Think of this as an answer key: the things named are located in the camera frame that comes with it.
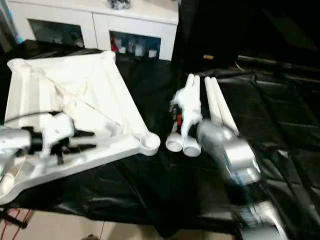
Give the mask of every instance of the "red component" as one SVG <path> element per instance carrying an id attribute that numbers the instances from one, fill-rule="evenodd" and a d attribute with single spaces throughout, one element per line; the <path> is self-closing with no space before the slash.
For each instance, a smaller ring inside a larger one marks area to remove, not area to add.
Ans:
<path id="1" fill-rule="evenodd" d="M 177 124 L 178 127 L 181 126 L 181 114 L 178 114 L 178 115 L 176 116 L 176 124 Z"/>

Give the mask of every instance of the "silver metal part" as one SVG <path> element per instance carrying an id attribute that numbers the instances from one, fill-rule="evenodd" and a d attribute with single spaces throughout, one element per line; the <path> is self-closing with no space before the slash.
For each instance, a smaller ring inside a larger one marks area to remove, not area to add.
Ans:
<path id="1" fill-rule="evenodd" d="M 14 160 L 17 151 L 27 151 L 30 145 L 31 135 L 28 131 L 4 126 L 0 128 L 0 178 Z"/>
<path id="2" fill-rule="evenodd" d="M 247 185 L 260 180 L 260 169 L 250 145 L 230 128 L 203 121 L 197 129 L 197 140 L 218 160 L 227 181 Z"/>
<path id="3" fill-rule="evenodd" d="M 240 234 L 243 240 L 282 240 L 278 230 L 274 226 L 241 228 Z"/>

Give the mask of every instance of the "floor tile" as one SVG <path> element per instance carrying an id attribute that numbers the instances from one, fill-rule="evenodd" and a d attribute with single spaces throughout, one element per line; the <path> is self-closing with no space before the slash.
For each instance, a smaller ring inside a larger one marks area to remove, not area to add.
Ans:
<path id="1" fill-rule="evenodd" d="M 179 230 L 172 237 L 162 238 L 158 235 L 157 240 L 203 240 L 201 230 Z"/>
<path id="2" fill-rule="evenodd" d="M 203 232 L 204 240 L 234 240 L 232 235 L 218 233 L 218 232 Z"/>
<path id="3" fill-rule="evenodd" d="M 99 237 L 103 224 L 103 221 L 79 216 L 35 211 L 28 227 L 21 229 L 15 240 L 81 240 L 91 234 Z M 14 225 L 8 226 L 3 239 L 11 240 L 17 229 Z"/>
<path id="4" fill-rule="evenodd" d="M 153 226 L 104 222 L 100 240 L 156 240 Z"/>

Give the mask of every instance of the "black cloth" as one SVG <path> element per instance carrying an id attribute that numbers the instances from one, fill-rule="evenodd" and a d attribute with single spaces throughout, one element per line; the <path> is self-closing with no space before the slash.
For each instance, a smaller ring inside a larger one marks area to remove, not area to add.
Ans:
<path id="1" fill-rule="evenodd" d="M 13 58 L 98 53 L 26 41 L 1 58 L 4 117 Z M 218 166 L 202 152 L 188 158 L 166 149 L 168 105 L 186 74 L 168 61 L 117 56 L 116 64 L 151 132 L 161 138 L 154 156 L 133 155 L 24 190 L 8 208 L 74 214 L 92 220 L 154 225 L 162 236 L 177 229 L 235 233 L 232 205 Z M 252 145 L 263 183 L 290 239 L 320 238 L 320 84 L 258 72 L 216 70 L 240 133 Z M 202 111 L 208 103 L 201 81 Z"/>

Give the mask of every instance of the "black tarp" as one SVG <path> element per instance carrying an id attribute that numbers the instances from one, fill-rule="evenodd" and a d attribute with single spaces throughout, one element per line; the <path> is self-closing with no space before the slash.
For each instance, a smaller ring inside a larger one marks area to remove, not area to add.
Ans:
<path id="1" fill-rule="evenodd" d="M 1 109 L 6 109 L 13 58 L 37 59 L 98 50 L 27 41 L 0 59 Z M 9 208 L 74 214 L 92 220 L 234 233 L 233 206 L 217 165 L 204 152 L 188 158 L 164 145 L 168 105 L 186 79 L 168 61 L 117 56 L 116 64 L 145 124 L 161 138 L 154 156 L 137 154 L 23 191 Z M 320 238 L 320 84 L 257 72 L 215 70 L 240 133 L 253 146 L 264 186 L 290 239 Z M 202 112 L 208 117 L 201 82 Z"/>

